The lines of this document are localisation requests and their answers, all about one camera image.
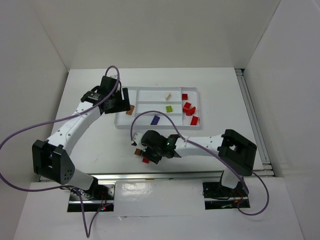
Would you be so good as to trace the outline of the orange lego brick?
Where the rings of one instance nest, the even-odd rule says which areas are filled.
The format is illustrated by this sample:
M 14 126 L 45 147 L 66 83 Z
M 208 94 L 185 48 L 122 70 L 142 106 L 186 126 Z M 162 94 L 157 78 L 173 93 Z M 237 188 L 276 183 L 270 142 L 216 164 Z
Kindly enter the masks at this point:
M 130 105 L 129 110 L 127 110 L 125 112 L 125 114 L 131 116 L 133 114 L 134 110 L 135 110 L 135 106 L 134 105 Z

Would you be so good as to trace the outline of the brown lego plate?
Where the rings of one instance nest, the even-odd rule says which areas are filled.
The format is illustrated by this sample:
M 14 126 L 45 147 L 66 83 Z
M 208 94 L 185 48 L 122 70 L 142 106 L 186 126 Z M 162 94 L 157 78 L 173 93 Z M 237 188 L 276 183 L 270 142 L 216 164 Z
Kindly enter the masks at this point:
M 136 148 L 134 154 L 135 154 L 136 156 L 142 156 L 143 151 L 142 151 L 141 149 Z

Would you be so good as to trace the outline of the purple lego brick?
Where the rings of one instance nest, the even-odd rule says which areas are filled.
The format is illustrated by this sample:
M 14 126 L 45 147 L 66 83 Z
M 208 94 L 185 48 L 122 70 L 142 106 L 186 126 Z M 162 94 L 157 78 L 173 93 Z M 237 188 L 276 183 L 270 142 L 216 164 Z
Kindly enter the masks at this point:
M 160 117 L 155 115 L 150 123 L 151 126 L 156 126 L 160 121 Z

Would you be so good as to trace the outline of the lime green lego brick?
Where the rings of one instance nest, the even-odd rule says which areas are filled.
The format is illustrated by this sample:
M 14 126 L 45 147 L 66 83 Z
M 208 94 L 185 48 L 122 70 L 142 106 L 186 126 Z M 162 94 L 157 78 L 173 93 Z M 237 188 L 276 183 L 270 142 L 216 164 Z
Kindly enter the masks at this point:
M 172 108 L 171 105 L 166 106 L 165 110 L 166 110 L 167 113 L 172 113 L 173 112 L 173 108 Z

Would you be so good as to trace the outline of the red curved lego brick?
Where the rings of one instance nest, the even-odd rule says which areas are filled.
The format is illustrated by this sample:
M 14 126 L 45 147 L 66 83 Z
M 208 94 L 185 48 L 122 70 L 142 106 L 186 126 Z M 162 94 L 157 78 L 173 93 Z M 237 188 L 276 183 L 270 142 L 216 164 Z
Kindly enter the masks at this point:
M 198 124 L 199 117 L 198 116 L 193 116 L 190 122 L 191 126 L 196 126 Z

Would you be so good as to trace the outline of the red L-shaped lego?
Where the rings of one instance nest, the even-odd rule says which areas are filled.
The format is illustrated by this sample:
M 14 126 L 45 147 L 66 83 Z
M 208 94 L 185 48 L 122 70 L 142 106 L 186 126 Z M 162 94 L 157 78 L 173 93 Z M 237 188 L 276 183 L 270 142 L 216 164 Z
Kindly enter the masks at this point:
M 196 107 L 192 106 L 190 102 L 186 102 L 182 107 L 182 112 L 185 113 L 186 116 L 193 116 L 196 112 Z

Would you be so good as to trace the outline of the white lego brick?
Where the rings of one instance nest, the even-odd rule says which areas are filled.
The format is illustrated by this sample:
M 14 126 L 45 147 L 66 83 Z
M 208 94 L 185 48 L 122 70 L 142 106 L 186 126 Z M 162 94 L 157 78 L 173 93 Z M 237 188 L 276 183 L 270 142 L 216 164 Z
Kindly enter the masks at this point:
M 164 96 L 165 101 L 169 101 L 171 99 L 171 92 L 167 92 Z

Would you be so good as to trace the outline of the small red lego brick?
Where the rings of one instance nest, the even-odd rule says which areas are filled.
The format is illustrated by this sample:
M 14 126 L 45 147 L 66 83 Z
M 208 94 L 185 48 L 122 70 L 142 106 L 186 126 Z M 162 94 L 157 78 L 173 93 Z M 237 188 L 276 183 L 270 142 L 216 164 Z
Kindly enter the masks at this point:
M 186 93 L 183 93 L 181 95 L 181 98 L 182 98 L 182 100 L 186 101 L 186 100 L 188 100 L 188 95 Z

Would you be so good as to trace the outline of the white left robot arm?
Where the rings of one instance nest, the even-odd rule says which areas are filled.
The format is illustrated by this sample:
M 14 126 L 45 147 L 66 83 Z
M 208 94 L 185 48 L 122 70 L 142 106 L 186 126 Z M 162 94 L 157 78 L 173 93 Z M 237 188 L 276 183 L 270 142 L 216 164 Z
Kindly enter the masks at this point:
M 116 79 L 103 76 L 100 85 L 87 91 L 72 114 L 54 134 L 32 145 L 33 171 L 61 185 L 78 188 L 88 199 L 108 193 L 92 175 L 76 169 L 70 155 L 86 130 L 103 114 L 127 112 L 131 108 L 128 89 Z

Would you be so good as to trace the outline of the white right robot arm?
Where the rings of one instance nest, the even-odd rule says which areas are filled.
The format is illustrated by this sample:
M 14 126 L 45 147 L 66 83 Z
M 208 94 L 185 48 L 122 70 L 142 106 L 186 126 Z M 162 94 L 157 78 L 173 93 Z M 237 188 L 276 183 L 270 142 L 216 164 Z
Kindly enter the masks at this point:
M 203 137 L 182 136 L 179 132 L 165 137 L 155 130 L 145 133 L 133 133 L 131 130 L 130 140 L 140 150 L 141 156 L 155 164 L 162 158 L 214 157 L 226 167 L 220 184 L 235 189 L 240 182 L 245 193 L 249 193 L 244 177 L 253 173 L 257 146 L 235 130 L 227 129 L 221 135 Z

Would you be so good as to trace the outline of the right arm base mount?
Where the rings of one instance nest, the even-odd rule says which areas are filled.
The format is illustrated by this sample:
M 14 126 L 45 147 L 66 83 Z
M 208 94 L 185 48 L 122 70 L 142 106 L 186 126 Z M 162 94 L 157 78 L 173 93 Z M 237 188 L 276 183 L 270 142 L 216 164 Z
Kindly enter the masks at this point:
M 202 187 L 206 210 L 236 209 L 237 206 L 250 208 L 248 194 L 241 182 L 238 182 L 235 189 L 222 186 L 219 182 L 203 182 Z

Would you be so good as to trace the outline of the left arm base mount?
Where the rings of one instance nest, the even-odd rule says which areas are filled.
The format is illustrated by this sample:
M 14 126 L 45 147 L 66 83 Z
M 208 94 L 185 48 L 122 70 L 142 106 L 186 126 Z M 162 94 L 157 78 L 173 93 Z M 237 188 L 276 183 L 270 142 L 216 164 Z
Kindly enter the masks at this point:
M 116 184 L 108 182 L 104 184 L 105 190 L 101 191 L 98 196 L 92 197 L 79 190 L 83 203 L 84 212 L 96 212 L 100 209 L 101 212 L 113 212 L 114 211 L 114 196 L 116 190 Z M 80 197 L 74 189 L 70 187 L 60 187 L 61 190 L 69 192 L 68 199 L 68 213 L 80 213 L 82 211 Z

